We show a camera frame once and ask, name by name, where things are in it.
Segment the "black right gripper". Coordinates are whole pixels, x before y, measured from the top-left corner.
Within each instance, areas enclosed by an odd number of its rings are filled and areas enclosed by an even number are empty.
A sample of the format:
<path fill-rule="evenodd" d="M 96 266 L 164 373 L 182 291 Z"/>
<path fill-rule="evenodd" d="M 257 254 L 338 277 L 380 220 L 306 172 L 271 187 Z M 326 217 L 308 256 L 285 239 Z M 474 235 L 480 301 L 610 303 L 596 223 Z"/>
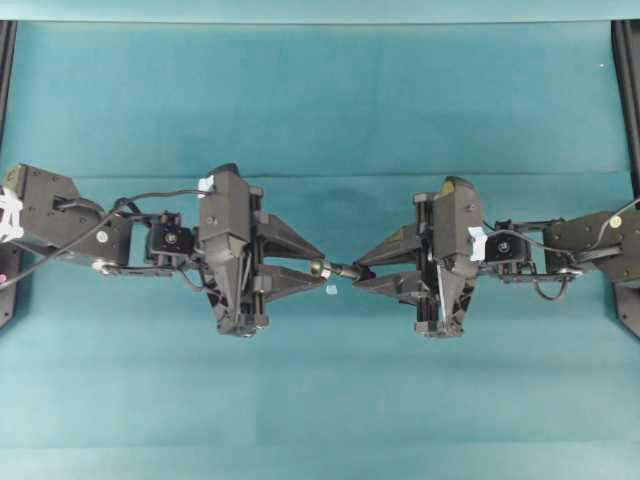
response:
<path fill-rule="evenodd" d="M 478 269 L 460 255 L 437 259 L 433 253 L 435 193 L 414 195 L 416 223 L 402 226 L 354 261 L 375 267 L 414 264 L 419 273 L 394 273 L 355 281 L 353 286 L 416 305 L 415 332 L 427 338 L 464 333 L 464 317 L 475 290 Z"/>

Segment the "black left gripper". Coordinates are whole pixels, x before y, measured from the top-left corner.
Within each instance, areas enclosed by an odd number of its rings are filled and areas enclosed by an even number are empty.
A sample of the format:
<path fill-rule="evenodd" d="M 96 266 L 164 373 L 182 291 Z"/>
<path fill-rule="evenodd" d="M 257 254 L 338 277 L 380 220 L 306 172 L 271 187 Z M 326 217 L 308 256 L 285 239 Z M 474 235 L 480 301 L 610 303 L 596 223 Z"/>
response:
<path fill-rule="evenodd" d="M 269 324 L 266 302 L 323 285 L 322 277 L 283 266 L 260 265 L 264 256 L 324 258 L 318 248 L 278 216 L 258 212 L 263 195 L 260 187 L 249 189 L 247 241 L 229 233 L 199 239 L 200 278 L 209 290 L 207 297 L 221 335 L 252 337 Z"/>

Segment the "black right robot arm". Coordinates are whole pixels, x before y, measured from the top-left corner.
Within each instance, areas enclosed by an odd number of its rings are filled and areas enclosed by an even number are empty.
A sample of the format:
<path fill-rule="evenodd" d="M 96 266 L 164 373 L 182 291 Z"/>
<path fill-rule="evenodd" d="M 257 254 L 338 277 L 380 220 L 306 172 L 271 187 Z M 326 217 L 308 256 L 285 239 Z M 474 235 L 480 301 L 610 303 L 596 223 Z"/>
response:
<path fill-rule="evenodd" d="M 561 298 L 591 268 L 619 286 L 638 286 L 639 212 L 630 205 L 572 220 L 507 220 L 487 231 L 474 192 L 436 194 L 417 203 L 415 223 L 354 267 L 356 287 L 415 307 L 418 334 L 459 337 L 481 276 L 530 283 L 546 300 Z"/>

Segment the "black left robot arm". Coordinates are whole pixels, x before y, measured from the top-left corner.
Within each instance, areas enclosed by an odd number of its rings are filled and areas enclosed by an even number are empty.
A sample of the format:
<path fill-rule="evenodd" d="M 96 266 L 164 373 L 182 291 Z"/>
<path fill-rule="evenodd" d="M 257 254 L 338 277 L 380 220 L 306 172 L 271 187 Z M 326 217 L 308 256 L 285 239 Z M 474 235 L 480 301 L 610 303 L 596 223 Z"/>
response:
<path fill-rule="evenodd" d="M 322 277 L 268 257 L 315 261 L 323 253 L 262 208 L 263 191 L 233 164 L 199 179 L 199 221 L 175 212 L 145 213 L 117 199 L 110 210 L 83 197 L 73 180 L 19 164 L 1 183 L 1 322 L 12 319 L 18 283 L 50 261 L 83 265 L 105 276 L 180 275 L 207 296 L 221 335 L 251 337 L 269 323 L 266 305 L 315 289 Z"/>

